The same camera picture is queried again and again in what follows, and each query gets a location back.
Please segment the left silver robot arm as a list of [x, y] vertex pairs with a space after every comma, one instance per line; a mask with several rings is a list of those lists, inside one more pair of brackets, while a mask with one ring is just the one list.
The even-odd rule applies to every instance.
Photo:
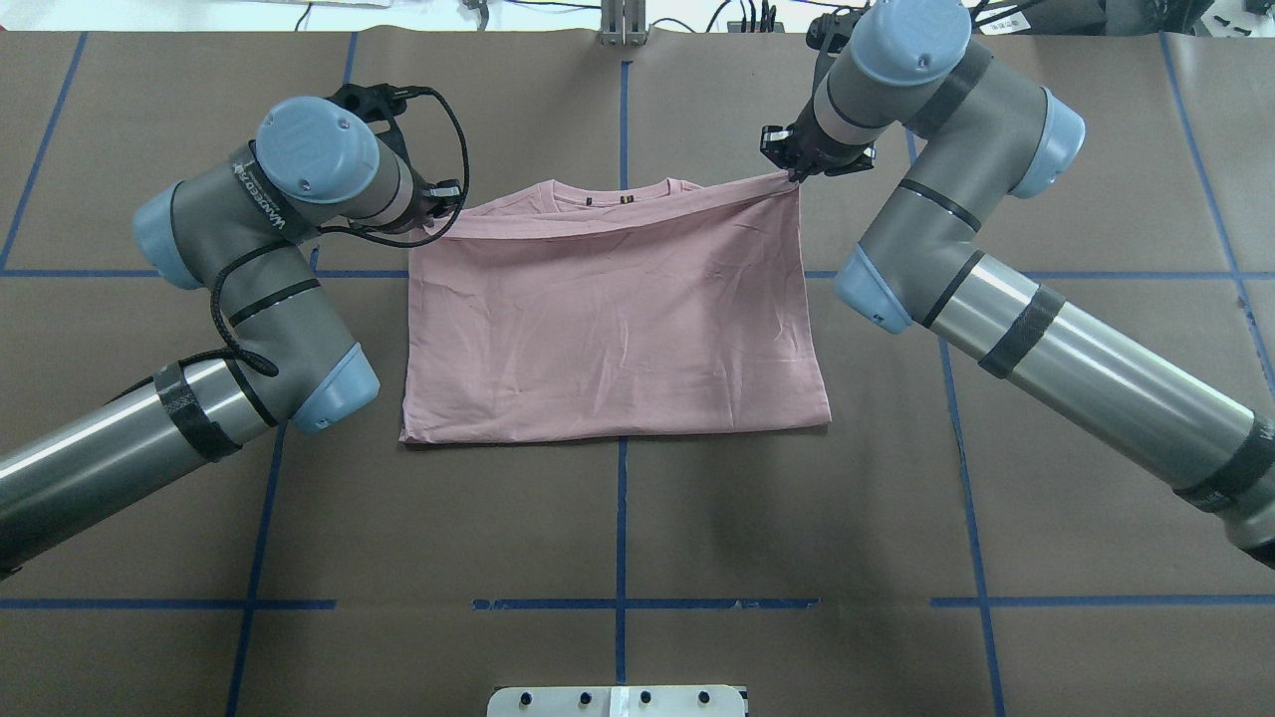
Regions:
[[3, 577], [278, 427], [316, 434], [380, 381], [306, 255], [326, 235], [414, 249], [453, 228], [470, 181], [455, 108], [428, 85], [282, 100], [224, 158], [133, 216], [204, 344], [3, 458]]

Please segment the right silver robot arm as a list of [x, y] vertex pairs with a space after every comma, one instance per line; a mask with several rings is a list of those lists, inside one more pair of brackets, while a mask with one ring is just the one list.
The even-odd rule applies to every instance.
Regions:
[[1088, 122], [975, 41], [959, 1], [875, 1], [810, 26], [810, 100], [764, 128], [793, 182], [873, 167], [889, 128], [915, 159], [835, 276], [847, 306], [900, 333], [924, 327], [983, 373], [1047, 404], [1213, 515], [1272, 566], [1272, 418], [1170, 364], [987, 250], [1006, 202], [1068, 172]]

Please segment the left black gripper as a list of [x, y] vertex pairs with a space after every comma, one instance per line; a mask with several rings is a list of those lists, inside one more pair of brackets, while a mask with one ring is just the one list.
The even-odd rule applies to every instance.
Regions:
[[[462, 158], [462, 177], [431, 182], [413, 165], [405, 137], [397, 117], [405, 114], [411, 100], [431, 97], [441, 105], [455, 131]], [[459, 117], [441, 92], [427, 85], [340, 85], [329, 96], [333, 105], [346, 108], [368, 126], [385, 122], [379, 142], [397, 159], [397, 188], [391, 202], [370, 217], [346, 217], [332, 225], [332, 233], [346, 233], [377, 245], [428, 245], [446, 235], [465, 207], [465, 134]]]

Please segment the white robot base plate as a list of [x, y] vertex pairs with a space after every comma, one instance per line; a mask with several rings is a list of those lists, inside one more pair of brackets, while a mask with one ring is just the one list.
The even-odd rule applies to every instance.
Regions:
[[748, 716], [746, 688], [727, 684], [507, 686], [487, 716]]

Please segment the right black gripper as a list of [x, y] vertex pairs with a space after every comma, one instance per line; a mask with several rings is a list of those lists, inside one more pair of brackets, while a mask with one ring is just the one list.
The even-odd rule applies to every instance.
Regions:
[[775, 167], [784, 168], [793, 182], [803, 182], [815, 175], [836, 177], [867, 171], [873, 168], [878, 157], [873, 139], [847, 144], [824, 135], [813, 114], [819, 87], [841, 51], [847, 50], [852, 31], [862, 15], [864, 9], [836, 8], [811, 22], [806, 43], [817, 54], [812, 69], [811, 98], [794, 122], [761, 128], [761, 154]]

